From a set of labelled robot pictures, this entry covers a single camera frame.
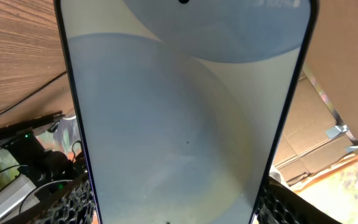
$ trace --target wood grain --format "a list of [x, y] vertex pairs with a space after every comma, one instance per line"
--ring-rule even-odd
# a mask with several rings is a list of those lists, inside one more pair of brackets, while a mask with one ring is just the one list
[[306, 64], [358, 139], [358, 0], [320, 1]]
[[[31, 94], [65, 70], [53, 2], [0, 1], [0, 111]], [[55, 85], [68, 88], [67, 81], [57, 82]], [[45, 90], [34, 98], [46, 100], [58, 97], [57, 94]], [[66, 106], [55, 105], [55, 108], [51, 108], [43, 103], [37, 110], [20, 106], [14, 113], [6, 115], [9, 119], [1, 118], [0, 124], [31, 119], [45, 114], [46, 111], [43, 110], [58, 111]], [[72, 107], [71, 99], [67, 98], [65, 103]]]

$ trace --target smartphone screen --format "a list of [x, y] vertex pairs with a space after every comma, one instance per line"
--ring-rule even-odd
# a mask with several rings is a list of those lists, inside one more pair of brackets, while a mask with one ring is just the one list
[[315, 4], [56, 2], [100, 221], [251, 222]]

